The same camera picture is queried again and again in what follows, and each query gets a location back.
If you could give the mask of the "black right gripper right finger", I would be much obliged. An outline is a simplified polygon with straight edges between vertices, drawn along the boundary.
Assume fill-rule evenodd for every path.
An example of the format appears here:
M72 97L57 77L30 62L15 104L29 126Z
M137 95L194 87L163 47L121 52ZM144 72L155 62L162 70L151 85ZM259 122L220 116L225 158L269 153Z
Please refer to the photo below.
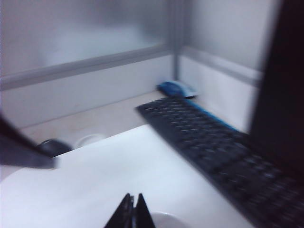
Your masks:
M156 228L144 197L141 193L138 195L138 200L135 208L135 220L137 228Z

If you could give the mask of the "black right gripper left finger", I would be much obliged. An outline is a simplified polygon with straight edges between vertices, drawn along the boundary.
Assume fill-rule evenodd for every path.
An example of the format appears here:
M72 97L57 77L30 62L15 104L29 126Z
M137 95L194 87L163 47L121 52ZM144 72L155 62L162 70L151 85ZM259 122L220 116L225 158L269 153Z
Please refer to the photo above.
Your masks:
M105 228L130 228L132 226L133 202L134 197L127 193L108 220Z

